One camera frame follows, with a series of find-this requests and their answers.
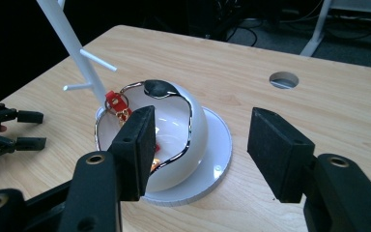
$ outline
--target white stand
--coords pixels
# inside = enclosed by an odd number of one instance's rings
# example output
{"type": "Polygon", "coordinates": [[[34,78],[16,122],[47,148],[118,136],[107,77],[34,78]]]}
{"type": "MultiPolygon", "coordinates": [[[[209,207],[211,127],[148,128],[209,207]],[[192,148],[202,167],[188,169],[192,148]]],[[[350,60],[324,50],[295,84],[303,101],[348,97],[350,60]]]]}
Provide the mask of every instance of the white stand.
{"type": "Polygon", "coordinates": [[[312,56],[316,48],[324,38],[325,20],[327,19],[329,9],[341,9],[346,11],[359,11],[371,13],[371,1],[368,0],[325,0],[319,13],[318,21],[315,26],[311,40],[300,53],[302,56],[312,56]]]}
{"type": "Polygon", "coordinates": [[[62,41],[69,55],[79,67],[80,72],[86,79],[86,83],[67,85],[64,87],[64,90],[92,89],[99,101],[99,104],[103,106],[106,91],[89,59],[98,62],[114,72],[117,69],[83,49],[79,39],[74,34],[68,19],[63,13],[62,9],[63,5],[65,4],[64,0],[59,0],[59,3],[54,0],[38,0],[38,4],[43,10],[53,29],[56,31],[56,34],[62,41]]]}
{"type": "Polygon", "coordinates": [[[316,48],[321,43],[322,39],[324,38],[324,33],[322,30],[324,29],[325,20],[327,19],[328,11],[330,8],[332,0],[325,0],[324,4],[322,5],[321,12],[319,13],[318,21],[315,26],[314,33],[312,35],[311,40],[306,44],[303,51],[300,53],[302,56],[312,56],[315,52],[316,48]]]}

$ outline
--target white saucer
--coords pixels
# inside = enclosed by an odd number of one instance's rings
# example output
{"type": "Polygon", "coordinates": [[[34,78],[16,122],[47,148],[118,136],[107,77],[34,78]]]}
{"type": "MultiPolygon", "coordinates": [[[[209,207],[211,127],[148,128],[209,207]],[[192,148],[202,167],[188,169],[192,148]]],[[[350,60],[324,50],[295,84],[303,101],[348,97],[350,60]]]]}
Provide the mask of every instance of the white saucer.
{"type": "Polygon", "coordinates": [[[232,139],[225,122],[213,111],[203,107],[209,139],[206,154],[197,169],[185,181],[167,190],[146,192],[146,202],[158,206],[181,206],[209,194],[224,178],[231,161],[232,139]]]}

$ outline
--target dark background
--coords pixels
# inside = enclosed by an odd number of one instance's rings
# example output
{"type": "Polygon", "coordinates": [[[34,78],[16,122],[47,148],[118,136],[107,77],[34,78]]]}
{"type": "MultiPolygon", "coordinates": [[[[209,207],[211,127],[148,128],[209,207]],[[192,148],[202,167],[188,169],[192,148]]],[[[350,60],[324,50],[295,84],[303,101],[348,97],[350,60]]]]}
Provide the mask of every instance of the dark background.
{"type": "MultiPolygon", "coordinates": [[[[287,6],[317,0],[67,0],[65,15],[84,45],[119,24],[223,40],[240,18],[259,13],[277,24],[287,6]]],[[[0,0],[0,101],[69,54],[34,0],[0,0]]]]}

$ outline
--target white bowl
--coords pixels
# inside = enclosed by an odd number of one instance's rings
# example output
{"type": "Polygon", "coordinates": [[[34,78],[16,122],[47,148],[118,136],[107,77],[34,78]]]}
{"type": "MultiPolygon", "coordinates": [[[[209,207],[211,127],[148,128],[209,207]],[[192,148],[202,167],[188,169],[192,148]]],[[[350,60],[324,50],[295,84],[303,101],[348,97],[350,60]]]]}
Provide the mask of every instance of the white bowl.
{"type": "MultiPolygon", "coordinates": [[[[207,120],[199,102],[184,88],[163,80],[146,80],[120,92],[134,111],[147,105],[156,108],[156,140],[160,160],[150,175],[146,191],[170,189],[197,168],[206,153],[207,120]]],[[[98,150],[107,150],[120,130],[116,116],[103,113],[96,122],[98,150]]]]}

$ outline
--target black cable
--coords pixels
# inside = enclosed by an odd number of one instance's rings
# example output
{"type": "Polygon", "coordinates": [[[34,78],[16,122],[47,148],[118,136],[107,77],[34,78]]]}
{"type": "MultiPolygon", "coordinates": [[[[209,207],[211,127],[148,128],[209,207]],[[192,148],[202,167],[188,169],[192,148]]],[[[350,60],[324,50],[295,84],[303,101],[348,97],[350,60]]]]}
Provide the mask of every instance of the black cable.
{"type": "Polygon", "coordinates": [[[319,17],[319,15],[315,15],[315,16],[311,16],[312,14],[314,14],[314,12],[316,10],[318,10],[319,6],[324,2],[324,0],[321,0],[319,1],[319,3],[316,5],[316,7],[310,12],[308,13],[307,15],[303,16],[303,17],[300,17],[298,19],[294,19],[294,20],[281,20],[279,21],[280,23],[292,23],[292,22],[300,22],[300,21],[307,21],[307,20],[311,20],[311,19],[314,19],[316,17],[319,17]]]}
{"type": "Polygon", "coordinates": [[[231,33],[231,35],[226,39],[225,42],[229,42],[234,37],[234,35],[235,35],[235,33],[237,32],[238,29],[243,29],[243,30],[249,31],[252,34],[252,36],[254,37],[254,42],[251,44],[251,46],[254,46],[258,42],[258,36],[251,28],[240,27],[240,26],[236,26],[234,28],[233,33],[231,33]]]}
{"type": "Polygon", "coordinates": [[[366,19],[371,19],[371,18],[355,18],[355,19],[345,19],[343,18],[342,15],[337,15],[336,16],[336,19],[338,20],[339,23],[341,23],[342,26],[344,27],[348,27],[352,30],[368,30],[367,33],[364,33],[363,35],[360,35],[360,36],[356,36],[356,37],[342,37],[342,36],[338,36],[337,34],[333,33],[332,30],[334,30],[333,28],[328,28],[326,27],[325,28],[325,31],[327,31],[331,36],[337,38],[337,39],[341,39],[341,40],[359,40],[359,39],[363,39],[363,38],[366,38],[368,36],[371,35],[371,26],[365,26],[365,25],[361,25],[361,21],[363,20],[363,23],[366,23],[367,21],[364,21],[366,19]]]}

